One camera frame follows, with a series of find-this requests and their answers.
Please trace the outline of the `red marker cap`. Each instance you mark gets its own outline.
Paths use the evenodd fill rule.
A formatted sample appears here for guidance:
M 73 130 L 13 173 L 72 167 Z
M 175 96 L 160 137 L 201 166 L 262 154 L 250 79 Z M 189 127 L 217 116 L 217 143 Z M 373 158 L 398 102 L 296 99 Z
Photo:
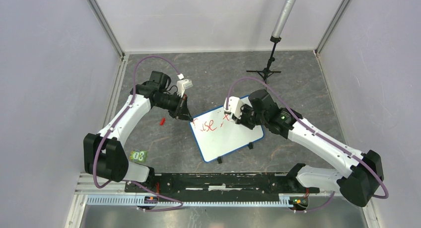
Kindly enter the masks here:
M 166 118 L 162 118 L 161 121 L 160 121 L 160 125 L 161 126 L 164 125 L 165 121 L 166 121 Z

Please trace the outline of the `blue framed whiteboard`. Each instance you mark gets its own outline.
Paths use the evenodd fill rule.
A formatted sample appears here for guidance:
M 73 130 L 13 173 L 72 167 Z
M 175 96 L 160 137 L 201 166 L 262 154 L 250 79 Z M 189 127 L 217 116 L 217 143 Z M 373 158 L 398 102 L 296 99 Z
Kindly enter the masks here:
M 224 113 L 224 106 L 195 116 L 190 127 L 205 162 L 217 160 L 235 150 L 247 147 L 265 135 L 262 126 L 255 126 L 251 130 L 236 124 L 230 115 Z

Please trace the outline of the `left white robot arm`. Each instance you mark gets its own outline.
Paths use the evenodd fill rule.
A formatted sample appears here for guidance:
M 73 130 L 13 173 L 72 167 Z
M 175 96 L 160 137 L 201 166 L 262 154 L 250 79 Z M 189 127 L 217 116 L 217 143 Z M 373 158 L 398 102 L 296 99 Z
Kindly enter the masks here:
M 153 107 L 167 110 L 174 119 L 193 121 L 185 94 L 193 83 L 182 75 L 178 78 L 173 94 L 167 92 L 171 79 L 162 72 L 153 71 L 148 81 L 134 86 L 111 122 L 83 139 L 85 172 L 115 182 L 136 181 L 144 192 L 155 188 L 156 179 L 150 175 L 152 168 L 129 161 L 124 144 L 140 119 Z

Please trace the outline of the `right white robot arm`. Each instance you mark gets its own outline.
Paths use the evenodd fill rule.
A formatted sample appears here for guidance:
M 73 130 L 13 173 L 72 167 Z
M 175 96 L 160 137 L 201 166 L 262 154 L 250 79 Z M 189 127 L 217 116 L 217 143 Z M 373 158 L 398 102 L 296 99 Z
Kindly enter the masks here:
M 231 96 L 225 114 L 248 129 L 264 126 L 271 133 L 295 142 L 329 163 L 332 168 L 297 164 L 288 173 L 287 187 L 292 192 L 306 188 L 339 192 L 350 203 L 365 207 L 378 188 L 384 187 L 381 156 L 373 151 L 351 148 L 316 128 L 298 112 L 279 107 L 264 89 L 251 93 L 249 103 Z

